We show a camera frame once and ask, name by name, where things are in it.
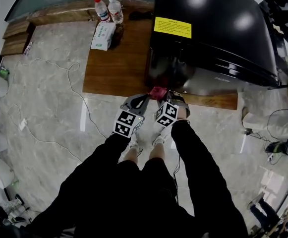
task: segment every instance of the water bottle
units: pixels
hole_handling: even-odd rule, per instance
[[[110,16],[108,13],[108,8],[106,4],[102,0],[94,0],[95,1],[95,11],[97,15],[100,17],[101,22],[109,22]]]
[[[109,11],[112,17],[112,20],[115,24],[122,24],[124,20],[122,7],[120,6],[120,2],[117,0],[109,0]]]

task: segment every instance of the yellow label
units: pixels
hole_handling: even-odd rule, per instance
[[[156,17],[154,31],[191,39],[191,24],[173,19]]]

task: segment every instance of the black sleeve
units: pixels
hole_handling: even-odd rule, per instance
[[[87,219],[86,207],[97,207],[101,193],[105,193],[106,178],[126,149],[129,138],[111,135],[104,144],[79,165],[61,184],[60,191],[52,204],[39,214],[26,229],[42,238],[54,238],[62,230],[73,227]]]
[[[244,219],[234,206],[219,167],[189,123],[177,121],[172,128],[172,138],[185,164],[198,226],[209,232],[211,238],[224,234],[248,237]]]

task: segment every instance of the marble tile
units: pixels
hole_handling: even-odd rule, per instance
[[[4,99],[0,98],[0,131],[6,135],[9,147],[0,153],[0,158],[13,168],[19,181],[8,190],[12,194],[19,193],[32,209],[24,214],[26,217],[34,218],[45,210],[57,196],[61,183],[80,163],[65,148],[55,143],[39,142],[31,133],[40,141],[59,143],[81,160],[85,160],[104,142],[104,138],[89,120],[88,112],[83,109],[82,98],[72,92],[67,71],[45,61],[32,61],[35,58],[47,59],[63,68],[69,68],[73,62],[80,64],[79,70],[69,73],[72,88],[84,97],[91,119],[105,137],[111,134],[116,112],[126,99],[82,93],[94,29],[92,22],[37,27],[29,55],[8,56],[3,61],[4,66],[10,69],[10,90]],[[32,63],[29,66],[18,63],[16,66],[17,61]],[[28,128],[22,131],[14,125],[20,119],[14,104],[20,108],[21,119],[28,121]],[[276,165],[267,163],[264,141],[250,136],[246,138],[246,147],[240,153],[244,137],[241,123],[244,105],[249,107],[251,113],[269,115],[276,109],[288,107],[288,100],[284,90],[244,93],[240,95],[237,111],[190,105],[189,120],[191,127],[213,155],[227,181],[236,207],[248,228],[251,228],[256,220],[246,210],[246,206],[260,190],[272,192],[262,183],[266,174],[274,172],[283,177],[280,190],[272,195],[274,198],[271,200],[275,208],[281,203],[288,189],[288,157],[282,157]],[[153,121],[157,109],[157,103],[150,101],[145,121],[138,132],[138,141],[144,148],[139,156],[139,168],[143,168],[148,160],[153,148],[152,141],[160,130]],[[165,143],[165,163],[172,175],[179,154],[171,148],[171,144],[172,139]],[[198,149],[193,151],[202,154]],[[193,214],[182,161],[176,179],[179,204]]]

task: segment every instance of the wet wipes package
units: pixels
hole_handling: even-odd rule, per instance
[[[107,51],[111,45],[115,29],[115,23],[99,23],[93,36],[91,49]]]

